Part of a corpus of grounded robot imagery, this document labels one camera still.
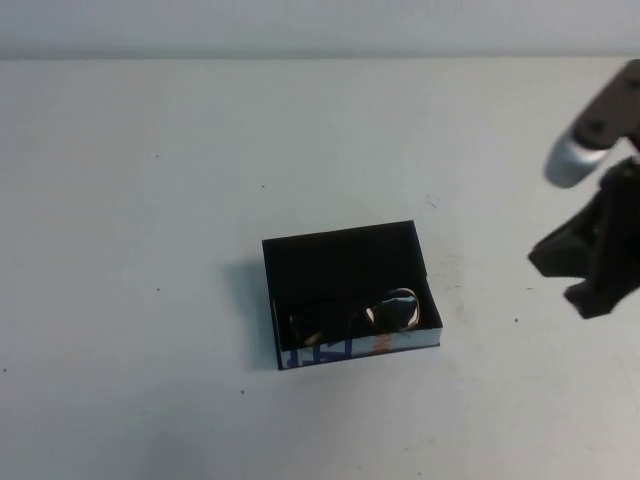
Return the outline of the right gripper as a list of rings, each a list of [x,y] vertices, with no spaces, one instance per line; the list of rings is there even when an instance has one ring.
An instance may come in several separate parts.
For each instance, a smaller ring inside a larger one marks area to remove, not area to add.
[[[610,314],[639,289],[639,158],[611,167],[599,194],[602,205],[589,201],[528,255],[544,277],[584,279],[564,294],[583,319]]]

